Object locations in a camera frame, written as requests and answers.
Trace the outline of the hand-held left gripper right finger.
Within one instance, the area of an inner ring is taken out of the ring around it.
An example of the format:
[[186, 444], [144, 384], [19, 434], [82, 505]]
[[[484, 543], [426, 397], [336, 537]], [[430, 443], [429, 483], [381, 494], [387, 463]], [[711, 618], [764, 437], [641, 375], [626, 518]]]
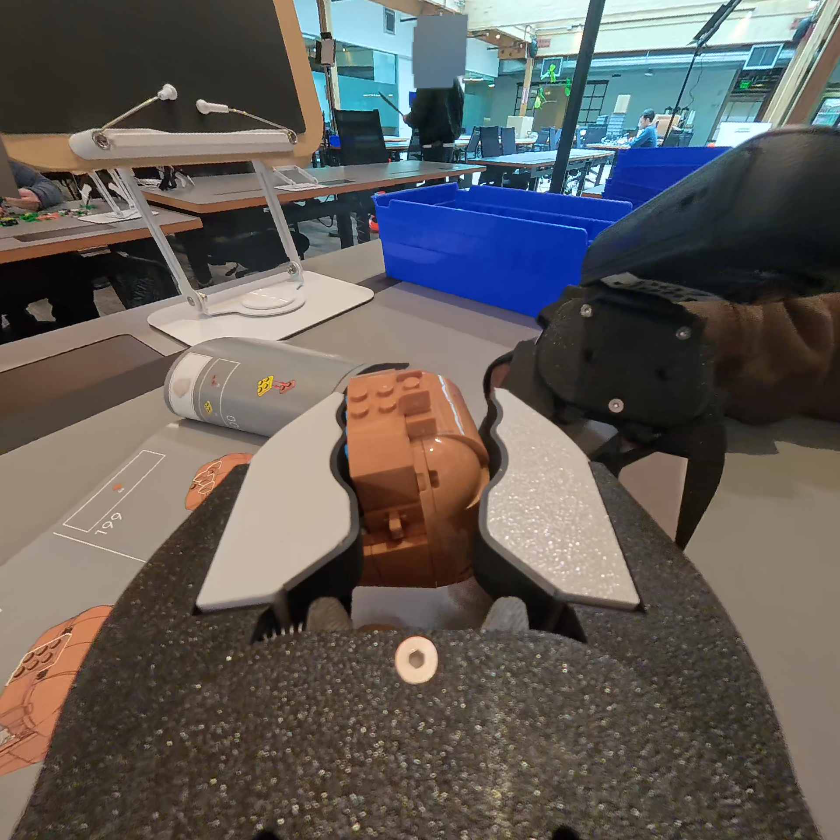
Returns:
[[490, 398], [490, 482], [479, 499], [474, 573], [517, 628], [581, 628], [582, 613], [640, 618], [642, 597], [591, 462], [505, 388]]

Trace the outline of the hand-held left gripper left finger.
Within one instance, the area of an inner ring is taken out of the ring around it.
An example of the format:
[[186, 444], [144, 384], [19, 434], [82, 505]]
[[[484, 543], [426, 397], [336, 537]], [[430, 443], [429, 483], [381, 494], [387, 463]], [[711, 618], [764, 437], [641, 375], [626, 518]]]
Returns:
[[196, 613], [266, 607], [284, 629], [315, 602], [350, 618], [364, 562], [346, 477], [346, 396], [334, 392], [252, 458], [196, 598]]

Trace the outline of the brown lego head model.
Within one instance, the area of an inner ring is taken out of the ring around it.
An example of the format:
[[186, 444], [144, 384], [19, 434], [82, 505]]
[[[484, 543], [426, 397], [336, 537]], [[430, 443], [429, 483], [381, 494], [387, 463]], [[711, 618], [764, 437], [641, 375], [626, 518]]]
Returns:
[[472, 575], [489, 456], [457, 385], [419, 369], [349, 380], [350, 478], [362, 586], [437, 588]]

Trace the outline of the blue plastic parts bin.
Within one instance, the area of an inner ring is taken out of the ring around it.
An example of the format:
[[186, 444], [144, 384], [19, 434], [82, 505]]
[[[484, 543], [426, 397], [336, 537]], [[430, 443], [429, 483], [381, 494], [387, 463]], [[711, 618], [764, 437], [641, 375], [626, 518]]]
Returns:
[[579, 227], [397, 200], [375, 214], [401, 282], [534, 318], [581, 278]]

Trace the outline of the person's right forearm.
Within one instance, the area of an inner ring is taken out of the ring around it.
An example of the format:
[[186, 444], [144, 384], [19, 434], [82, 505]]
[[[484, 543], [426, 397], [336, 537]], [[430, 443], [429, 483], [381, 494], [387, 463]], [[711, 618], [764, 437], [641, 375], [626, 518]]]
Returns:
[[749, 425], [839, 422], [839, 294], [747, 306], [693, 301], [705, 323], [723, 412]]

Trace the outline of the lego instruction booklet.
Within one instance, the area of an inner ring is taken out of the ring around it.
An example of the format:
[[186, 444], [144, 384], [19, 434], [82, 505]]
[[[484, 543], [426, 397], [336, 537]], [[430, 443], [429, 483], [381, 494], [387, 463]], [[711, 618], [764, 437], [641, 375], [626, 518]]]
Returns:
[[352, 377], [406, 367], [253, 339], [175, 358], [162, 389], [172, 420], [2, 567], [2, 784], [35, 782], [116, 601], [233, 469], [322, 401], [338, 409]]

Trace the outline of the stack of blue bins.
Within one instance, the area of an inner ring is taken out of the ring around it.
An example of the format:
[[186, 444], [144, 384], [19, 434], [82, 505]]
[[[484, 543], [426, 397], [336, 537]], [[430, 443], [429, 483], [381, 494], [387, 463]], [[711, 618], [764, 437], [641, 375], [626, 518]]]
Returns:
[[619, 151], [605, 182], [603, 197], [628, 202], [637, 208], [730, 150], [730, 147], [704, 146]]

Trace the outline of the row of black office chairs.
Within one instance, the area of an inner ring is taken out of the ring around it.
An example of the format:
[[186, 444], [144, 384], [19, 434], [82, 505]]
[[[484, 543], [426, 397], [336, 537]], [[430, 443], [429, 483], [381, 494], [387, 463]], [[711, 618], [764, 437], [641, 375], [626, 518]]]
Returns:
[[520, 153], [528, 151], [546, 151], [551, 143], [556, 140], [557, 129], [550, 127], [541, 129], [538, 132], [529, 132], [519, 137], [513, 128], [500, 127], [478, 127], [472, 128], [469, 134], [465, 133], [455, 142], [455, 162], [468, 162], [480, 158], [484, 151], [481, 143], [481, 131], [493, 129], [498, 132], [498, 143], [500, 149], [509, 153]]

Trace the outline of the white sign board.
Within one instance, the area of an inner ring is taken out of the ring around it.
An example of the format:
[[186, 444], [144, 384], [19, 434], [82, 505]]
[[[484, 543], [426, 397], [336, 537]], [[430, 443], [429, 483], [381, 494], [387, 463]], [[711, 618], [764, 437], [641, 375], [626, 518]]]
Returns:
[[717, 148], [733, 148], [772, 128], [771, 122], [720, 122], [713, 142]]

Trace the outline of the black building column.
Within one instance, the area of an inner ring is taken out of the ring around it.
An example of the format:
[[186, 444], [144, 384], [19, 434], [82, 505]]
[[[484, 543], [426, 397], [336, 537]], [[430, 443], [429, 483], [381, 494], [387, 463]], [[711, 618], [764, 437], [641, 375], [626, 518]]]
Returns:
[[574, 66], [574, 76], [572, 79], [570, 96], [563, 116], [560, 139], [556, 150], [552, 179], [549, 186], [550, 193], [564, 193], [566, 172], [571, 158], [576, 125], [580, 116], [585, 86], [595, 52], [595, 44], [599, 34], [605, 5], [606, 1], [604, 0], [590, 1], [587, 8], [584, 28], [582, 31], [581, 45], [579, 47], [579, 52]]

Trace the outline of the long brown desk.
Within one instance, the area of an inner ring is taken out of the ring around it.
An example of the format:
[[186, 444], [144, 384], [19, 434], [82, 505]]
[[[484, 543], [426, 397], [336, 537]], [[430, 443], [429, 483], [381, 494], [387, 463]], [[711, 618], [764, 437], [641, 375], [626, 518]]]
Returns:
[[[449, 164], [429, 161], [397, 161], [382, 164], [359, 164], [309, 169], [315, 182], [300, 190], [282, 190], [278, 186], [281, 204], [302, 202], [350, 193], [368, 195], [387, 186], [438, 182], [483, 172], [477, 162]], [[146, 199], [157, 206], [189, 214], [215, 214], [247, 207], [264, 207], [266, 197], [256, 174], [198, 176], [186, 187], [160, 191], [157, 187], [143, 187]]]

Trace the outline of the black monitor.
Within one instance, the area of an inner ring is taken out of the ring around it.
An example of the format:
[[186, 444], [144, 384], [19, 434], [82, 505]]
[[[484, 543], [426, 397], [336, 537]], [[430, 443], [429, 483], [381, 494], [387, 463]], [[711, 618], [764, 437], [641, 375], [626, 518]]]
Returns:
[[378, 110], [337, 110], [335, 130], [343, 166], [385, 164], [390, 161]]

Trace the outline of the wood-rimmed black board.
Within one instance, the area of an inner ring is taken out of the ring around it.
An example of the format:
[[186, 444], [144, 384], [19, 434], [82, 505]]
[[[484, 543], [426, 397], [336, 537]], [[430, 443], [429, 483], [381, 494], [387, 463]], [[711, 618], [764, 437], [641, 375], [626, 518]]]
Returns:
[[2, 143], [45, 172], [308, 163], [322, 111], [293, 2], [1, 3]]

